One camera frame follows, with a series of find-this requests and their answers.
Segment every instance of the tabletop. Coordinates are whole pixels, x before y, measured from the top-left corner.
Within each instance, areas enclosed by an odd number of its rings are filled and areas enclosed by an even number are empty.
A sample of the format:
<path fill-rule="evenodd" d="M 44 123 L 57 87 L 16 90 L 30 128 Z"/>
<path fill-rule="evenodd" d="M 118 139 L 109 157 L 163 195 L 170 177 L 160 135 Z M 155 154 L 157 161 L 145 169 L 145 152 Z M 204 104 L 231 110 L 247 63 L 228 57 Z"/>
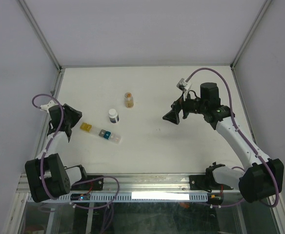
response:
<path fill-rule="evenodd" d="M 179 125 L 162 120 L 182 92 L 176 87 L 197 66 L 66 68 L 58 99 L 82 112 L 71 140 L 60 152 L 65 166 L 81 164 L 88 173 L 202 173 L 213 162 L 241 166 L 228 145 L 202 115 L 190 114 Z M 250 130 L 229 66 L 211 66 L 228 82 L 233 111 L 247 134 Z M 221 79 L 200 71 L 191 79 L 200 95 L 200 84 L 215 82 L 221 104 L 229 105 Z M 134 106 L 126 108 L 124 94 L 131 92 Z M 111 123 L 109 109 L 120 121 Z M 119 144 L 80 129 L 82 122 L 121 136 Z"/>

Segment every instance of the white cylinder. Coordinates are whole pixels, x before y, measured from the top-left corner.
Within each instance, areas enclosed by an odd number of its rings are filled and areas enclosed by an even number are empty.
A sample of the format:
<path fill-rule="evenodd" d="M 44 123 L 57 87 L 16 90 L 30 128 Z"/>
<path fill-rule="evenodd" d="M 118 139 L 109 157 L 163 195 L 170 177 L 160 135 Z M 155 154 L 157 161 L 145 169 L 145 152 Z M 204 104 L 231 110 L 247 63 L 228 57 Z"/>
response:
<path fill-rule="evenodd" d="M 109 119 L 111 123 L 117 123 L 119 122 L 119 115 L 116 109 L 110 109 L 109 110 Z"/>

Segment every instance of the bottle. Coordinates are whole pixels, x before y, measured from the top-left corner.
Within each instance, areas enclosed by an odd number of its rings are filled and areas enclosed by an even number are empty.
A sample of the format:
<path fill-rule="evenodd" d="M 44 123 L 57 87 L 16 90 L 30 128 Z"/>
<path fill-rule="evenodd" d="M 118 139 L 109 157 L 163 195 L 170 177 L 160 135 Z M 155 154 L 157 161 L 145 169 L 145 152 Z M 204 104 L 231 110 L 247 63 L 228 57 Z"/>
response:
<path fill-rule="evenodd" d="M 110 109 L 109 110 L 109 119 L 111 123 L 117 123 L 119 122 L 119 114 L 116 109 Z"/>
<path fill-rule="evenodd" d="M 132 108 L 134 106 L 134 100 L 133 100 L 133 96 L 131 93 L 126 93 L 124 95 L 125 97 L 125 106 L 127 108 Z"/>

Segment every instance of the metal beam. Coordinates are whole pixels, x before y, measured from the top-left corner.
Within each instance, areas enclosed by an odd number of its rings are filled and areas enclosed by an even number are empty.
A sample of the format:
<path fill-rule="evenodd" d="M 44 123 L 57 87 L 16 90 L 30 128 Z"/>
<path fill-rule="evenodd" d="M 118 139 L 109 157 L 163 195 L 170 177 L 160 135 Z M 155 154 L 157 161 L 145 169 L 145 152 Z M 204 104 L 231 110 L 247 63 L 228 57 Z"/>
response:
<path fill-rule="evenodd" d="M 26 18 L 28 19 L 30 25 L 32 26 L 36 36 L 38 37 L 38 39 L 41 42 L 41 45 L 43 46 L 44 50 L 46 51 L 47 55 L 49 56 L 49 58 L 52 60 L 54 66 L 56 67 L 56 69 L 58 71 L 61 70 L 61 66 L 54 54 L 54 52 L 52 51 L 52 49 L 50 48 L 43 32 L 41 31 L 39 25 L 37 24 L 29 6 L 26 4 L 25 0 L 17 0 L 21 10 L 23 11 L 23 13 L 25 14 Z"/>
<path fill-rule="evenodd" d="M 239 50 L 238 50 L 238 52 L 237 52 L 233 62 L 231 63 L 231 67 L 232 68 L 234 68 L 237 65 L 237 63 L 238 63 L 242 53 L 244 52 L 246 46 L 250 42 L 250 40 L 251 40 L 251 38 L 252 38 L 256 28 L 258 27 L 259 23 L 261 22 L 263 16 L 265 15 L 267 9 L 269 8 L 269 6 L 271 5 L 272 2 L 273 2 L 273 0 L 265 0 L 264 4 L 262 5 L 260 11 L 258 12 L 258 14 L 257 14 L 257 16 L 255 18 L 255 20 L 253 21 L 252 26 L 249 29 L 249 31 L 248 31 L 248 33 L 247 33 L 247 35 L 246 35 L 246 37 L 245 37 L 241 47 L 239 48 Z"/>

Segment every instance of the white wall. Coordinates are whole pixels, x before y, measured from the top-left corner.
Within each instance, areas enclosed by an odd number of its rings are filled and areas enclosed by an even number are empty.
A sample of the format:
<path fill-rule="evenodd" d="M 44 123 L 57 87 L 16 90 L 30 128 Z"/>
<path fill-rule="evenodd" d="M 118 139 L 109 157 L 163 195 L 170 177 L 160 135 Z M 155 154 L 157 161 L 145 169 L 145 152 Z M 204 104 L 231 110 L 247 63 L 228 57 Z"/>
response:
<path fill-rule="evenodd" d="M 268 9 L 236 73 L 257 143 L 285 165 L 285 0 Z"/>
<path fill-rule="evenodd" d="M 229 65 L 265 0 L 26 0 L 61 65 Z"/>
<path fill-rule="evenodd" d="M 0 233 L 44 115 L 31 105 L 56 70 L 15 0 L 0 0 Z"/>

